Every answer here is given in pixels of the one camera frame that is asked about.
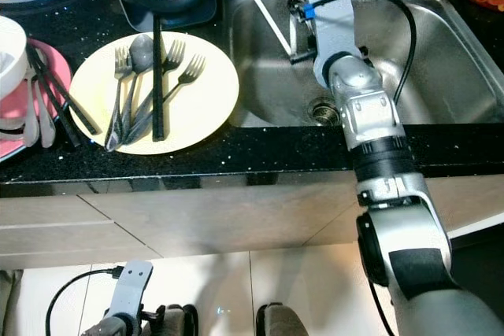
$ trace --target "blue clip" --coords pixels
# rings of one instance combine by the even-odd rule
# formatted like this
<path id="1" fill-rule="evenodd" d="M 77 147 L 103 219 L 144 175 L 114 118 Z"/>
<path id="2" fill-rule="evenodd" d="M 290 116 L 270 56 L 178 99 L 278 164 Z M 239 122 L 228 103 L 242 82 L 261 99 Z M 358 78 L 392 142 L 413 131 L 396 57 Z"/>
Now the blue clip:
<path id="1" fill-rule="evenodd" d="M 315 9 L 311 4 L 305 4 L 302 10 L 305 12 L 305 20 L 312 20 L 315 18 Z"/>

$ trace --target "black granite countertop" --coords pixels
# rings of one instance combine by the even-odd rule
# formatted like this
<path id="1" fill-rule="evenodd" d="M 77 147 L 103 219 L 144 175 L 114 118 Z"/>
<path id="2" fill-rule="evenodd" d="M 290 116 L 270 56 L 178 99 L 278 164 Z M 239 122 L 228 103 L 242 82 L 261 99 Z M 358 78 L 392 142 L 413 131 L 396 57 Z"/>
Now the black granite countertop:
<path id="1" fill-rule="evenodd" d="M 504 69 L 504 15 L 468 0 L 450 0 L 500 69 Z M 2 6 L 30 37 L 57 48 L 76 71 L 99 47 L 134 33 L 117 0 L 44 0 Z M 213 21 L 216 27 L 222 22 Z M 208 28 L 185 31 L 222 46 Z M 504 173 L 504 124 L 405 126 L 417 166 L 426 176 Z M 125 190 L 200 187 L 204 176 L 242 175 L 248 185 L 274 183 L 287 172 L 350 170 L 340 128 L 237 128 L 223 125 L 185 150 L 157 156 L 107 153 L 80 135 L 73 149 L 57 123 L 49 149 L 34 146 L 0 163 L 0 197 L 105 193 L 125 180 Z"/>

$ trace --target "sink drain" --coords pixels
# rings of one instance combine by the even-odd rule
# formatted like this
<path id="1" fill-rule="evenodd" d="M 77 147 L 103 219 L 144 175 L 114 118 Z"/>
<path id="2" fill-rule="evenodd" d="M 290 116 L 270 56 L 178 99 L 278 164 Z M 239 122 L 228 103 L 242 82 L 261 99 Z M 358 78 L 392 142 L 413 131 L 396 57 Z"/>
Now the sink drain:
<path id="1" fill-rule="evenodd" d="M 339 125 L 339 113 L 330 98 L 318 98 L 310 103 L 309 117 L 319 126 Z"/>

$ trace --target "pink plate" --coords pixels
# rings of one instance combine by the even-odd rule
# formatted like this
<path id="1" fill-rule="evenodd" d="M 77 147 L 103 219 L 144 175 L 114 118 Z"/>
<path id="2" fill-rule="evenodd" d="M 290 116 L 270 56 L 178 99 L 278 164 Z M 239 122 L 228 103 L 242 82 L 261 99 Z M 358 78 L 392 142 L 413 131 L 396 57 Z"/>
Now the pink plate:
<path id="1" fill-rule="evenodd" d="M 33 46 L 38 47 L 47 56 L 47 65 L 50 67 L 51 72 L 54 74 L 56 79 L 60 80 L 60 83 L 67 90 L 70 89 L 70 83 L 72 82 L 72 73 L 70 72 L 70 66 L 63 56 L 52 46 L 47 45 L 44 42 L 37 41 L 36 39 L 28 40 Z M 59 101 L 60 104 L 64 104 L 64 98 L 57 92 L 53 84 L 49 82 L 51 89 Z M 14 92 L 9 94 L 7 97 L 3 98 L 0 102 L 0 118 L 14 118 L 14 117 L 24 117 L 26 114 L 26 100 L 28 97 L 28 87 L 26 84 L 22 83 Z M 56 109 L 50 103 L 49 98 L 43 88 L 40 85 L 40 91 L 42 92 L 42 97 L 44 103 L 46 104 L 49 114 L 55 118 Z M 35 93 L 35 88 L 33 89 L 33 100 L 35 104 L 35 111 L 39 114 L 39 103 L 37 102 L 37 97 Z M 0 140 L 0 161 L 11 157 L 12 155 L 20 152 L 24 148 L 23 141 L 3 141 Z"/>

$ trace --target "yellow plate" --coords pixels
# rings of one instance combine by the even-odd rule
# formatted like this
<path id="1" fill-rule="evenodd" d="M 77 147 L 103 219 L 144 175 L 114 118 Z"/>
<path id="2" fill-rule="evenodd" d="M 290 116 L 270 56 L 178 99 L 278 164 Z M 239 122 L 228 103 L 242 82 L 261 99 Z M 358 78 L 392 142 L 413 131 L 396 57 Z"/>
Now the yellow plate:
<path id="1" fill-rule="evenodd" d="M 114 50 L 120 46 L 129 47 L 136 36 L 123 37 L 95 51 L 73 76 L 70 94 L 101 132 L 91 135 L 73 111 L 72 118 L 89 139 L 101 146 L 105 141 L 117 89 L 117 81 L 114 79 Z M 239 92 L 238 75 L 226 54 L 210 42 L 193 35 L 164 31 L 162 37 L 166 51 L 175 39 L 186 43 L 182 64 L 163 78 L 164 94 L 176 85 L 177 78 L 195 54 L 202 54 L 206 58 L 205 69 L 195 82 L 181 86 L 165 102 L 167 136 L 164 141 L 152 142 L 150 132 L 138 142 L 122 146 L 117 150 L 119 152 L 151 155 L 194 145 L 218 129 L 235 107 Z M 152 71 L 138 78 L 132 106 L 134 111 L 152 89 L 152 79 Z M 128 95 L 131 80 L 132 76 L 122 84 L 122 105 Z"/>

